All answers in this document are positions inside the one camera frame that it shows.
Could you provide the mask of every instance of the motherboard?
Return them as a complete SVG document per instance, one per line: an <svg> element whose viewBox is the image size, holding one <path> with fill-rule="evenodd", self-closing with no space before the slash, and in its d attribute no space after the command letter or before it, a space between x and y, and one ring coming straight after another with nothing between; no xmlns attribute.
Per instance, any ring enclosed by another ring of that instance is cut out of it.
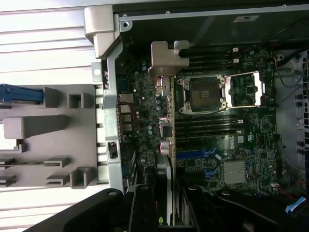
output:
<svg viewBox="0 0 309 232"><path fill-rule="evenodd" d="M150 53L127 58L117 74L122 142L134 145L137 158L136 173L126 174L130 181L143 183L144 170L161 153L188 183L208 192L276 193L271 183L282 164L271 50L188 49L183 56L190 65L172 78L169 97L149 78Z"/></svg>

